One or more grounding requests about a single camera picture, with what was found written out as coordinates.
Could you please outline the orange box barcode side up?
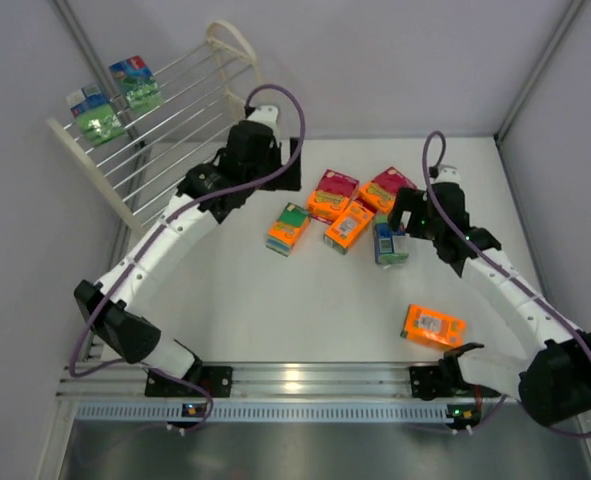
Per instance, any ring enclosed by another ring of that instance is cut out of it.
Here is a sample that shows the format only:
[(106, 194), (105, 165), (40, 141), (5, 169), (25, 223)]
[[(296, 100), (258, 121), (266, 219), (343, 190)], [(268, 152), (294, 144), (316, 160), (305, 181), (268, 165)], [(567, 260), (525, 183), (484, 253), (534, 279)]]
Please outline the orange box barcode side up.
[(342, 255), (348, 253), (374, 218), (359, 200), (352, 201), (324, 233), (324, 243)]

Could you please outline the blue green Vileda sponge pack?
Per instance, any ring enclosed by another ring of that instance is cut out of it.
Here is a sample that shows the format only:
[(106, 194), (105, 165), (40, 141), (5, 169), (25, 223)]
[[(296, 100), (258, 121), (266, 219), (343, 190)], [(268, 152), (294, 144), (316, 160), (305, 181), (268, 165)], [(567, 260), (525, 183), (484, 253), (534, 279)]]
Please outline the blue green Vileda sponge pack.
[(96, 147), (125, 133), (121, 120), (102, 88), (92, 83), (66, 96), (82, 136)]

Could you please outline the orange green Sponge Daddy box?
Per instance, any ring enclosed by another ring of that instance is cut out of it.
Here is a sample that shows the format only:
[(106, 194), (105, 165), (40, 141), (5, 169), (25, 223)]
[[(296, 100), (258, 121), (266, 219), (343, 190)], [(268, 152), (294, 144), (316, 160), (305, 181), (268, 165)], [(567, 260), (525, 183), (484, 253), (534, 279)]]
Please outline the orange green Sponge Daddy box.
[(288, 203), (269, 229), (265, 246), (274, 252), (288, 257), (310, 223), (309, 212)]

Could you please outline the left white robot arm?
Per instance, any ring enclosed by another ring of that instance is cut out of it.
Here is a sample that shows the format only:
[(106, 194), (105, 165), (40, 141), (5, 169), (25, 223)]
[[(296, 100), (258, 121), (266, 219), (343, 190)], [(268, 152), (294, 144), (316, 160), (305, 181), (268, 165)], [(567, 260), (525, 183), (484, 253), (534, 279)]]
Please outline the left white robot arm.
[(85, 335), (95, 334), (118, 356), (182, 382), (197, 379), (202, 361), (144, 316), (150, 299), (177, 263), (258, 190), (297, 188), (303, 138), (281, 158), (279, 109), (245, 109), (214, 160), (192, 167), (167, 206), (130, 252), (98, 280), (81, 281), (74, 299)]

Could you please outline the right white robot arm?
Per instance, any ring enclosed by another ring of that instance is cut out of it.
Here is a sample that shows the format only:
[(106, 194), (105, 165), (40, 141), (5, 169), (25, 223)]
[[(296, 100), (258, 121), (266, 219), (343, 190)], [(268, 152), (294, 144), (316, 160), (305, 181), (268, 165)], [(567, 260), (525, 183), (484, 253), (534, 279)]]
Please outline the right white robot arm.
[(521, 403), (536, 423), (551, 427), (591, 410), (591, 332), (561, 316), (514, 268), (501, 243), (471, 224), (460, 177), (432, 167), (425, 190), (398, 190), (388, 223), (432, 243), (437, 256), (476, 290), (521, 346), (505, 355), (481, 343), (449, 349), (439, 361), (452, 390), (479, 385)]

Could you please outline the orange box near right arm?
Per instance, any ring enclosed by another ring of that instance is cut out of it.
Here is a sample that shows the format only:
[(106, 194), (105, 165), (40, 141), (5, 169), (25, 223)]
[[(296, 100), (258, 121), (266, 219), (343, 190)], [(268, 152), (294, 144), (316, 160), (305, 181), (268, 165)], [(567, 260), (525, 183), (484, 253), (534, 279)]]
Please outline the orange box near right arm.
[(401, 337), (416, 344), (446, 351), (464, 344), (466, 322), (416, 304), (408, 308)]

